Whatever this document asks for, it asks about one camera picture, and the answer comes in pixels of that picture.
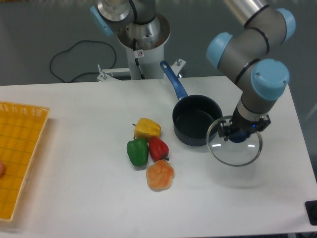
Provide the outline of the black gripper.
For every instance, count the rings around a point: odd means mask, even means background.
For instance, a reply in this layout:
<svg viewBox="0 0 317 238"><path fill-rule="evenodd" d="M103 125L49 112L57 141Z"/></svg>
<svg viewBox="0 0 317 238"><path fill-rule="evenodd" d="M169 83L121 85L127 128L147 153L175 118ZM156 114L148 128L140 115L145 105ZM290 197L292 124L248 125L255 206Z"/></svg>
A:
<svg viewBox="0 0 317 238"><path fill-rule="evenodd" d="M226 142L230 135L254 134L257 131L264 131L271 123L269 115L260 116L256 121L244 118L238 109L235 109L231 121L221 120L218 123L218 135Z"/></svg>

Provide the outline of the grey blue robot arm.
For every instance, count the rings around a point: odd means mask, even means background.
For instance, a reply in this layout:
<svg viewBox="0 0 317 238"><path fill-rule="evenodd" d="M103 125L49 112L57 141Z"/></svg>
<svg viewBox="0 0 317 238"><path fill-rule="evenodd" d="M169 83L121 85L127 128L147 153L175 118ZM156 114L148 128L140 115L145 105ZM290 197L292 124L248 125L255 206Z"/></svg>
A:
<svg viewBox="0 0 317 238"><path fill-rule="evenodd" d="M228 0L227 7L244 26L234 37L218 34L206 52L209 62L243 92L232 119L218 126L219 136L240 143L270 124L268 112L289 82L287 67L265 55L291 37L296 28L291 12L271 8L264 0ZM166 19L152 0L101 0L90 12L101 29L116 34L126 47L132 79L162 76L161 46L170 35Z"/></svg>

